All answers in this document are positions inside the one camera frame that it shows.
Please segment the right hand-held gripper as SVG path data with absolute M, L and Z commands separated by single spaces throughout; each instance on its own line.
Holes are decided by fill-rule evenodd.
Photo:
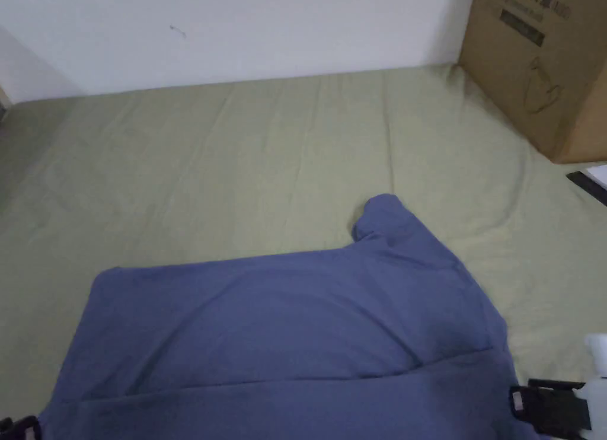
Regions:
M 586 382 L 528 379 L 509 389 L 512 415 L 541 435 L 570 435 L 564 409 L 573 399 L 574 439 L 606 439 L 606 334 L 586 336 L 595 376 Z

